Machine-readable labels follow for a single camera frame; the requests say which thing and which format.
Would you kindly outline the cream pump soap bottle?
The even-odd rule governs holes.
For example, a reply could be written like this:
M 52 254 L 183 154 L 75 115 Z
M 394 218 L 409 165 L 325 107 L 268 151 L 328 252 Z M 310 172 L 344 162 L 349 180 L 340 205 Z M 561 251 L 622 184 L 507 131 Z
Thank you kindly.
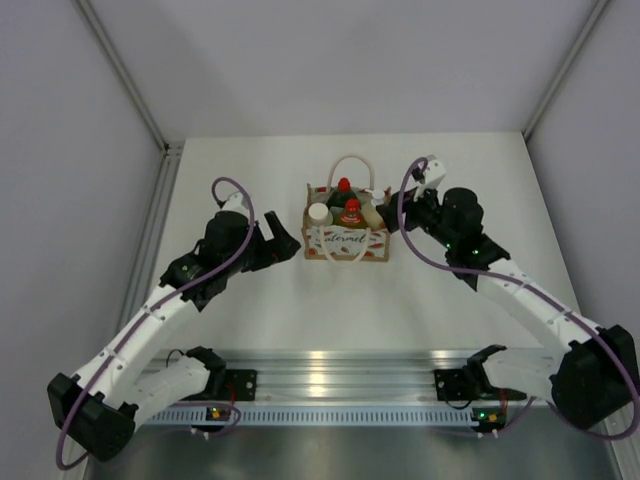
M 367 196 L 363 200 L 360 209 L 364 220 L 372 231 L 385 229 L 385 222 L 377 210 L 378 206 L 385 205 L 385 192 L 379 189 L 365 189 L 365 192 Z

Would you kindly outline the yellow dish soap bottle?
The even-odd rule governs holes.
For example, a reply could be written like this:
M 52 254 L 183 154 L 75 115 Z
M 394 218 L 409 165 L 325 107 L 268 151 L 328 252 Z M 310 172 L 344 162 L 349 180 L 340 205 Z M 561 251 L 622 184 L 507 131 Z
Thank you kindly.
M 356 198 L 346 201 L 344 208 L 334 218 L 334 224 L 347 229 L 366 229 L 368 224 L 361 213 L 360 203 Z

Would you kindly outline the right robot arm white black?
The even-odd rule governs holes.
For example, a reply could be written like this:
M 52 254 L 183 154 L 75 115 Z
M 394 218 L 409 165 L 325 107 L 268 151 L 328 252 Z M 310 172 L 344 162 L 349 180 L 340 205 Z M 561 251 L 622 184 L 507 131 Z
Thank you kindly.
M 377 209 L 390 232 L 424 231 L 445 249 L 441 270 L 511 315 L 546 350 L 520 358 L 490 345 L 468 358 L 467 389 L 488 397 L 505 389 L 548 402 L 569 424 L 588 430 L 623 407 L 639 406 L 635 344 L 619 325 L 603 328 L 555 299 L 526 275 L 483 230 L 476 194 L 452 188 L 396 192 Z

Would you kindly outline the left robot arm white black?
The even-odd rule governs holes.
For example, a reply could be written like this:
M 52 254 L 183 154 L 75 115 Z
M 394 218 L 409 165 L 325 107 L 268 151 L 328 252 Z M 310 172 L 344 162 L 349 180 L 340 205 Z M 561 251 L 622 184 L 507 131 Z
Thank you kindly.
M 214 400 L 226 386 L 226 363 L 212 349 L 194 347 L 171 366 L 143 374 L 170 338 L 195 319 L 238 273 L 293 258 L 301 244 L 274 212 L 272 238 L 237 211 L 220 211 L 195 247 L 172 261 L 151 296 L 125 327 L 73 375 L 47 387 L 54 423 L 100 462 L 120 454 L 149 418 L 185 400 Z

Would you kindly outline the watermelon print canvas bag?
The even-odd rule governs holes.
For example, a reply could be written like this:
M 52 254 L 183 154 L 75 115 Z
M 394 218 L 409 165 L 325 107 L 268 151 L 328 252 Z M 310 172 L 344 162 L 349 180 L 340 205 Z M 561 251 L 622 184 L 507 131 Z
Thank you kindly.
M 317 202 L 326 204 L 333 189 L 339 180 L 334 179 L 335 172 L 340 163 L 346 160 L 357 160 L 363 164 L 368 172 L 368 185 L 356 187 L 351 182 L 356 192 L 357 200 L 361 204 L 366 198 L 365 189 L 377 189 L 375 187 L 375 172 L 373 165 L 364 157 L 356 154 L 345 155 L 331 165 L 327 181 L 322 186 L 306 186 L 306 205 L 303 210 L 303 222 L 301 232 L 304 240 L 304 256 L 308 260 L 327 260 L 337 266 L 353 266 L 359 262 L 384 263 L 389 260 L 390 233 L 385 229 L 372 231 L 366 229 L 347 229 L 334 224 L 334 218 L 341 212 L 340 208 L 331 208 L 333 224 L 329 227 L 313 227 L 307 223 L 308 207 Z M 383 190 L 386 194 L 385 204 L 391 199 L 391 190 Z

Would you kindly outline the green red-capped bottle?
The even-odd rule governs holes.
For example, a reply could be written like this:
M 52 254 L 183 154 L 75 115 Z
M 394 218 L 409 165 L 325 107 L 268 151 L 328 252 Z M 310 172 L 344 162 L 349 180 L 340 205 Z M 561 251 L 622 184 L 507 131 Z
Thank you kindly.
M 342 177 L 339 180 L 337 187 L 331 191 L 326 205 L 329 209 L 343 209 L 349 200 L 356 198 L 357 195 L 351 186 L 350 180 L 347 177 Z

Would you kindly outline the left aluminium frame post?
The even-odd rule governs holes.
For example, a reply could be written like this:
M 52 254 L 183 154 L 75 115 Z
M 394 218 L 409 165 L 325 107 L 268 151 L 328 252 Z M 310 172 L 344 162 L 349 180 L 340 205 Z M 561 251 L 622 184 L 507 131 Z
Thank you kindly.
M 116 80 L 142 121 L 153 143 L 160 153 L 165 155 L 168 150 L 168 142 L 94 5 L 88 0 L 71 0 L 71 4 L 104 55 Z

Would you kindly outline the aluminium frame post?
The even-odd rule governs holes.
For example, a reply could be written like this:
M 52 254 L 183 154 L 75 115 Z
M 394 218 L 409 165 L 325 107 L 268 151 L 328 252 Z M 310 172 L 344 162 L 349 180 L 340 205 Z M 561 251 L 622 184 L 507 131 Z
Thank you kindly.
M 566 84 L 579 59 L 585 53 L 595 32 L 614 4 L 615 1 L 612 0 L 598 0 L 593 3 L 585 20 L 581 22 L 580 28 L 561 56 L 560 63 L 545 84 L 535 104 L 535 108 L 525 123 L 524 128 L 521 130 L 521 135 L 525 143 L 528 143 L 534 135 L 540 122 L 553 105 L 553 102 Z
M 153 143 L 160 153 L 165 155 L 168 150 L 168 142 L 94 5 L 88 0 L 71 0 L 71 4 L 104 55 L 116 80 L 142 121 Z

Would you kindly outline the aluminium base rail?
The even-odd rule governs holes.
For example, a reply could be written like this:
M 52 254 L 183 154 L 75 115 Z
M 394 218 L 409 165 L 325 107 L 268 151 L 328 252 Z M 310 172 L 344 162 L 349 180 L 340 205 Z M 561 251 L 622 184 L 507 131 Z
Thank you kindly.
M 231 369 L 257 372 L 257 404 L 429 404 L 434 371 L 460 368 L 476 351 L 224 350 Z

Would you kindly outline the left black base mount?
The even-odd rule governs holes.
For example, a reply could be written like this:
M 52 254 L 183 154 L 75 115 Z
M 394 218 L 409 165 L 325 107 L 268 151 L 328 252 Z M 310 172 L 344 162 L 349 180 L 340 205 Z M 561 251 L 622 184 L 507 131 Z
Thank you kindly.
M 217 399 L 236 402 L 253 402 L 256 399 L 258 372 L 250 369 L 228 369 Z

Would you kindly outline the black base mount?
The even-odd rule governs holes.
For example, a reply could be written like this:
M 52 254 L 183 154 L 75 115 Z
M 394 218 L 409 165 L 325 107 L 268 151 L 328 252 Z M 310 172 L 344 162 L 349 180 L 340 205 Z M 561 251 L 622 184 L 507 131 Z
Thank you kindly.
M 443 402 L 468 402 L 478 398 L 472 382 L 462 368 L 433 371 L 437 399 Z
M 253 402 L 256 399 L 258 372 L 250 369 L 228 369 L 217 399 L 236 402 Z

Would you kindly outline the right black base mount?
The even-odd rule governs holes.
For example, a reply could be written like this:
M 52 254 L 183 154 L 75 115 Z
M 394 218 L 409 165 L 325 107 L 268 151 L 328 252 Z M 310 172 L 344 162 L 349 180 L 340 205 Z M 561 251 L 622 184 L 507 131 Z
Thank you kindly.
M 462 368 L 433 371 L 437 399 L 443 402 L 468 402 L 478 398 L 472 382 Z

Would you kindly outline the right aluminium frame post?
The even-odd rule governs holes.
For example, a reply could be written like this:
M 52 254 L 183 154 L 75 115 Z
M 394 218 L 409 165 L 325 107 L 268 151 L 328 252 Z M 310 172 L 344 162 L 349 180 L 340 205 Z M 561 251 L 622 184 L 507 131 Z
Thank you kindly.
M 524 128 L 521 130 L 521 135 L 525 143 L 528 143 L 534 135 L 540 122 L 553 105 L 553 102 L 566 84 L 579 59 L 585 53 L 595 32 L 614 4 L 615 1 L 612 0 L 598 0 L 593 3 L 585 20 L 581 22 L 580 28 L 561 56 L 560 63 L 545 84 L 535 104 L 535 108 L 525 123 Z

